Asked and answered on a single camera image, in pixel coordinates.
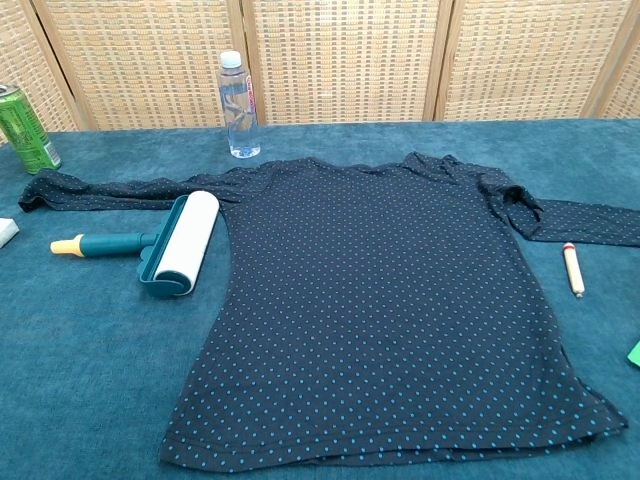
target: water bottle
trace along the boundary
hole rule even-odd
[[[260,153],[251,75],[243,68],[240,52],[220,54],[222,68],[218,71],[220,101],[227,125],[229,150],[237,158],[249,158]]]

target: navy polka dot shirt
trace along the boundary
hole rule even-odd
[[[477,460],[626,427],[573,371],[513,230],[640,246],[640,212],[537,200],[500,170],[417,153],[186,182],[46,171],[20,204],[169,208],[198,189],[221,202],[233,268],[162,460],[216,472]]]

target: wicker screen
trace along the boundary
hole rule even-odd
[[[0,2],[0,83],[24,89],[48,131],[76,130],[70,106],[65,103],[58,78],[51,70],[21,2]],[[6,139],[0,132],[0,144]]]
[[[251,3],[268,123],[422,119],[437,0]]]
[[[640,117],[640,44],[631,56],[604,112],[605,117]]]
[[[446,120],[577,117],[629,0],[466,0]]]
[[[40,0],[100,130],[222,125],[226,0]]]

